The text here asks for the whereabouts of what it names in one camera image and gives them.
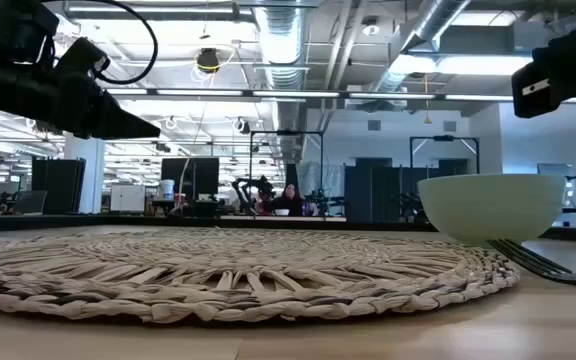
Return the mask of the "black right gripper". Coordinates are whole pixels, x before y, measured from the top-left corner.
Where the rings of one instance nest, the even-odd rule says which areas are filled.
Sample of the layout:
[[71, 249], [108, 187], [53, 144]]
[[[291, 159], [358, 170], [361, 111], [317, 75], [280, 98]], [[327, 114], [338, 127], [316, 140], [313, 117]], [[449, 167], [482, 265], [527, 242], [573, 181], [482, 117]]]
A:
[[514, 114], [532, 118], [576, 98], [576, 29], [532, 52], [532, 61], [511, 76]]

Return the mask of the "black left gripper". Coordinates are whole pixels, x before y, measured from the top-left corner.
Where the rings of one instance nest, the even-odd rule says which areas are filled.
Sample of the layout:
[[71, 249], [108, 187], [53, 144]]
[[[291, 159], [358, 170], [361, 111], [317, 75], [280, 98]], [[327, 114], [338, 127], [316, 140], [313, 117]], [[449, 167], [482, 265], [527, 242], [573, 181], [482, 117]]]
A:
[[157, 138], [160, 129], [121, 108], [89, 76], [0, 58], [0, 111], [41, 121], [82, 138]]

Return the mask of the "light green bowl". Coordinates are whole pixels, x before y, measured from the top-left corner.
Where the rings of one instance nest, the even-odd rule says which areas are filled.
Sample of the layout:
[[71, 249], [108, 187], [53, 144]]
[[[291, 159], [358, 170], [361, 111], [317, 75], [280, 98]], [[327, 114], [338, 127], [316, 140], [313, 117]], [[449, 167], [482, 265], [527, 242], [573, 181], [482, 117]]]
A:
[[544, 234], [562, 212], [561, 175], [471, 174], [417, 184], [429, 222], [469, 245], [488, 240], [523, 242]]

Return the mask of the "white cabinet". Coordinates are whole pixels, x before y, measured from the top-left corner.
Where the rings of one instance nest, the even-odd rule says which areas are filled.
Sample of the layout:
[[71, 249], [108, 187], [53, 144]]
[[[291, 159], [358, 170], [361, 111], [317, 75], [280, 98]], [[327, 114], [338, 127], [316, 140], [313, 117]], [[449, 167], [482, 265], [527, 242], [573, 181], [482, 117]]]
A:
[[146, 187], [144, 185], [113, 184], [110, 192], [110, 211], [143, 213]]

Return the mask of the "dark computer monitor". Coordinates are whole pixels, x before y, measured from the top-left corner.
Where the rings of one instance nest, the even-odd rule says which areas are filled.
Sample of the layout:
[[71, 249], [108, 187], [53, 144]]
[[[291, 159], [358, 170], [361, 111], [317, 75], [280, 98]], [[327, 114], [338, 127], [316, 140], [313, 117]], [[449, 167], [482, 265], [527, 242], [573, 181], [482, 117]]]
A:
[[217, 157], [165, 158], [161, 164], [161, 179], [173, 180], [175, 193], [198, 200], [200, 195], [218, 193], [219, 165]]

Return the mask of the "black cabinet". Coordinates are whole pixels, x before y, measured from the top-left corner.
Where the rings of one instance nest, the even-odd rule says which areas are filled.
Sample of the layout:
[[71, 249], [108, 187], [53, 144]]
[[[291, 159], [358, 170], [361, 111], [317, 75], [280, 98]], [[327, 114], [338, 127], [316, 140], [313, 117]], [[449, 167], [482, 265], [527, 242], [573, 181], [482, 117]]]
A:
[[32, 190], [45, 191], [43, 213], [48, 215], [79, 212], [86, 160], [32, 160]]

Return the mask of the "yellow hanging pendant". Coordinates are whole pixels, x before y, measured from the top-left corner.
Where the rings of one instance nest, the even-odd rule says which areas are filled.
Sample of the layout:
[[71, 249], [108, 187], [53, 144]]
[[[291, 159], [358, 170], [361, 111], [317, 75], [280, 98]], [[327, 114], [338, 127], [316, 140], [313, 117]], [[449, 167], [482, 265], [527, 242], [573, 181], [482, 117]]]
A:
[[[425, 94], [429, 94], [428, 74], [424, 75], [423, 80], [424, 80], [424, 92], [425, 92]], [[429, 105], [430, 105], [430, 100], [426, 99], [425, 100], [425, 120], [424, 120], [425, 124], [432, 124], [432, 120], [430, 118], [430, 112], [429, 112], [429, 110], [430, 110]]]

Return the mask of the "long ceiling light strip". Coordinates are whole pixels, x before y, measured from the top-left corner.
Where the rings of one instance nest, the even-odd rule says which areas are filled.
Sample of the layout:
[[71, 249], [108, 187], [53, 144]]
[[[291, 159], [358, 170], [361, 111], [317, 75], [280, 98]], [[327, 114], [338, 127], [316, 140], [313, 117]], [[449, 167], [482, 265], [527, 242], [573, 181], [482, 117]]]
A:
[[376, 93], [339, 91], [289, 91], [289, 90], [220, 90], [220, 89], [164, 89], [164, 88], [110, 88], [108, 92], [119, 98], [175, 97], [189, 99], [343, 99], [343, 100], [413, 100], [447, 102], [506, 102], [513, 101], [505, 95], [462, 95], [441, 93]]

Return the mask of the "round woven placemat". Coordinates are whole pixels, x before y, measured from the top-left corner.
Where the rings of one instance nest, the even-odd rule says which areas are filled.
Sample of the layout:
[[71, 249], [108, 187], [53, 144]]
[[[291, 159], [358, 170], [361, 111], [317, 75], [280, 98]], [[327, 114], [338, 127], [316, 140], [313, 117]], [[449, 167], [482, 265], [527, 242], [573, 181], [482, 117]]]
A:
[[0, 240], [0, 311], [146, 323], [432, 311], [514, 286], [481, 247], [303, 230], [164, 229]]

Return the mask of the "person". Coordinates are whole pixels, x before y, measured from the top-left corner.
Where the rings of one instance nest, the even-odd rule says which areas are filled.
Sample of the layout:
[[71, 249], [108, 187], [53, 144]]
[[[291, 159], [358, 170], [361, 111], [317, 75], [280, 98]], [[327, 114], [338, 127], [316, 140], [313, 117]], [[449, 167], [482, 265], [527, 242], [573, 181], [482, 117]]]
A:
[[287, 210], [289, 216], [303, 215], [303, 199], [294, 184], [286, 185], [282, 194], [272, 201], [271, 206], [274, 210]]

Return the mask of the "black office partition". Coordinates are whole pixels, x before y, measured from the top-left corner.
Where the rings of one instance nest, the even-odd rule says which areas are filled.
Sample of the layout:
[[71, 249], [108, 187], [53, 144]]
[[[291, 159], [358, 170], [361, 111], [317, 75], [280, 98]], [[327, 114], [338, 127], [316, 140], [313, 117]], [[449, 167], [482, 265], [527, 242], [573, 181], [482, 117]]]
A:
[[427, 223], [418, 183], [468, 173], [467, 159], [440, 159], [422, 167], [393, 166], [386, 158], [358, 159], [344, 169], [345, 217], [352, 223]]

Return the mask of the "black aluminium table frame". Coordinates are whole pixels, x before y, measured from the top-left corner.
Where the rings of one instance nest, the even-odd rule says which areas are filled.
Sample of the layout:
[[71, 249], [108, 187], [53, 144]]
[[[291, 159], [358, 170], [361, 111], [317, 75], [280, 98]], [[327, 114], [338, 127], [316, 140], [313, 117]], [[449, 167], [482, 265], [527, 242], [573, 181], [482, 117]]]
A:
[[356, 224], [332, 218], [269, 217], [249, 219], [243, 216], [230, 218], [162, 218], [114, 215], [19, 215], [0, 216], [0, 231], [39, 230], [48, 228], [84, 226], [155, 226], [155, 227], [222, 227], [260, 229], [299, 229], [332, 231], [390, 231], [433, 232], [429, 224], [386, 223]]

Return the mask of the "black metal frame stand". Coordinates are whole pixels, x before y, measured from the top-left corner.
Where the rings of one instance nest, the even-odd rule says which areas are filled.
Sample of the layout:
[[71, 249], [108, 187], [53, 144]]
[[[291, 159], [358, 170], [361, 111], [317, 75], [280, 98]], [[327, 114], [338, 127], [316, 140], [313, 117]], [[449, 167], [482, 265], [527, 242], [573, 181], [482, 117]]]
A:
[[[421, 143], [418, 147], [414, 147], [414, 143], [419, 140]], [[414, 156], [418, 150], [423, 147], [423, 143], [425, 144], [428, 140], [434, 142], [455, 142], [459, 141], [464, 145], [466, 148], [470, 149], [471, 152], [475, 155], [475, 164], [476, 164], [476, 173], [481, 173], [481, 160], [480, 160], [480, 140], [477, 137], [455, 137], [452, 135], [435, 135], [435, 136], [412, 136], [409, 137], [408, 140], [408, 147], [409, 147], [409, 168], [414, 168]], [[474, 144], [473, 147], [470, 146], [468, 142], [472, 142]]]
[[249, 176], [248, 176], [249, 180], [252, 179], [252, 174], [253, 174], [253, 171], [252, 171], [253, 145], [255, 144], [254, 137], [257, 134], [263, 134], [263, 135], [270, 134], [270, 135], [275, 135], [276, 137], [302, 136], [302, 137], [305, 137], [307, 140], [310, 139], [311, 135], [316, 135], [319, 137], [319, 142], [312, 141], [312, 143], [318, 147], [319, 154], [320, 154], [320, 159], [319, 159], [319, 163], [320, 163], [319, 187], [317, 190], [314, 191], [314, 193], [312, 195], [309, 195], [307, 197], [307, 200], [312, 202], [312, 203], [317, 204], [318, 209], [319, 209], [319, 215], [326, 217], [328, 206], [327, 206], [327, 199], [326, 199], [325, 190], [324, 190], [324, 161], [325, 161], [324, 133], [322, 131], [300, 131], [300, 130], [290, 130], [290, 129], [258, 130], [258, 131], [252, 130], [249, 134]]

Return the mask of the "slanted silver ventilation duct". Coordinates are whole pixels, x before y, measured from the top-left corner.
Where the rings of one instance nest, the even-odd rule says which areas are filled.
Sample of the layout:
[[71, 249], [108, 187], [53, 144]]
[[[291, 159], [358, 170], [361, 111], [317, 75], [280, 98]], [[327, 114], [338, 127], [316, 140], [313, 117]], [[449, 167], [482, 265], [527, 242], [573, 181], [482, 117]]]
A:
[[423, 0], [418, 15], [397, 26], [389, 44], [392, 62], [371, 85], [370, 92], [395, 92], [409, 74], [415, 73], [416, 58], [408, 55], [409, 50], [419, 45], [430, 45], [437, 50], [443, 33], [471, 1]]

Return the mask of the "wide silver ventilation duct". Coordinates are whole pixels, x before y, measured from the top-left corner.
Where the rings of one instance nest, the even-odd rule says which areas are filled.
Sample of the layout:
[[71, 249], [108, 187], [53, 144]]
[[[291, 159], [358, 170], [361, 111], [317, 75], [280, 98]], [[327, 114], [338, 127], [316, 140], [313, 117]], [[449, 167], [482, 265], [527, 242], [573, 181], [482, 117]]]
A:
[[[257, 7], [253, 10], [259, 27], [259, 47], [267, 87], [274, 91], [301, 91], [305, 87], [304, 37], [307, 10], [296, 7]], [[276, 130], [304, 131], [305, 104], [278, 100], [272, 108]]]

